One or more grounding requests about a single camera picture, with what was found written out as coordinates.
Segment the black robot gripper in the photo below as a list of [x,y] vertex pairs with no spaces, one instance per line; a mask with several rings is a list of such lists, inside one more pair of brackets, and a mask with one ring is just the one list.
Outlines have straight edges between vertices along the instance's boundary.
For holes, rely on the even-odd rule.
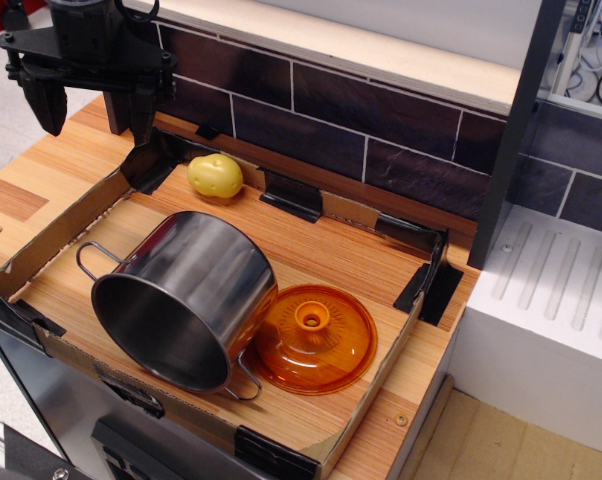
[[130,93],[134,144],[150,141],[157,94],[174,95],[177,57],[139,38],[134,29],[154,20],[160,3],[138,12],[122,1],[49,1],[52,25],[7,31],[8,77],[16,80],[41,127],[58,136],[67,116],[65,87]]

